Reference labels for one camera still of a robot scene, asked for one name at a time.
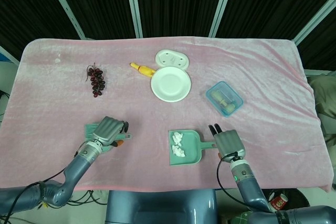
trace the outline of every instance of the table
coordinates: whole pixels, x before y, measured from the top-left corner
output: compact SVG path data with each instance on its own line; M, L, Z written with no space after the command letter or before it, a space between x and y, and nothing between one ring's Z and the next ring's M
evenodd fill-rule
M185 53L189 95L166 103L152 93L150 79L130 62L157 69L161 49ZM107 82L94 98L85 82L96 63ZM244 105L229 118L205 92L226 81ZM1 187L43 180L64 168L85 138L84 125L105 115L130 123L133 139L102 154L76 190L170 191L218 188L217 150L195 165L169 166L168 130L197 130L212 141L208 124L236 129L262 188L322 187L333 170L298 51L288 40L169 37L79 41L40 39L25 49L0 131ZM56 178L63 181L60 175ZM229 165L221 181L236 187Z

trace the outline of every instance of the white plate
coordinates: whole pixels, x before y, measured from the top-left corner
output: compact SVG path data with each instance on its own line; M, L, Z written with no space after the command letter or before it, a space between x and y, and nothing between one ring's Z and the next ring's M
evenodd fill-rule
M152 77L153 93L162 101L178 102L190 91L191 81L188 74L180 68L160 68Z

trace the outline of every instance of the green brush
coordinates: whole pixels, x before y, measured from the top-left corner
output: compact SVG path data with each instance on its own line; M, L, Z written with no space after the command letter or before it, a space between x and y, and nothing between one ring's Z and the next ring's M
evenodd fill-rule
M92 134L97 128L98 123L92 123L92 124L86 124L85 125L85 141L90 141L92 140ZM131 134L118 134L117 137L115 138L116 140L126 140L126 139L131 139L132 135ZM103 152L108 152L112 146L103 146Z

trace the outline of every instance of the black curtain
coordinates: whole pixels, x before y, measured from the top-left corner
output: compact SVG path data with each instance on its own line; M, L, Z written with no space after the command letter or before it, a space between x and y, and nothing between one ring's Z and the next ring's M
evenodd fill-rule
M135 38L129 0L67 0L85 36Z
M336 70L336 9L298 45L305 69Z
M219 38L294 39L327 0L229 0Z
M218 0L138 0L144 37L209 35Z
M38 38L78 39L58 0L0 0L0 45L20 60Z

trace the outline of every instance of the white tissue paper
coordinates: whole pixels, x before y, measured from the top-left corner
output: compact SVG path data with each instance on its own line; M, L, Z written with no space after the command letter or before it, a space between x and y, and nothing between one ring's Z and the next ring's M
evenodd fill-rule
M178 157L185 157L184 151L181 148L179 148L177 145L173 145L172 150L173 150L174 155Z
M182 141L183 134L180 134L179 132L174 132L173 135L173 140L175 145L182 146L181 141Z
M183 134L179 132L174 132L173 141L175 145L172 146L172 150L173 150L173 154L178 157L185 157L184 150L180 148L182 146L181 144L182 137L183 137Z

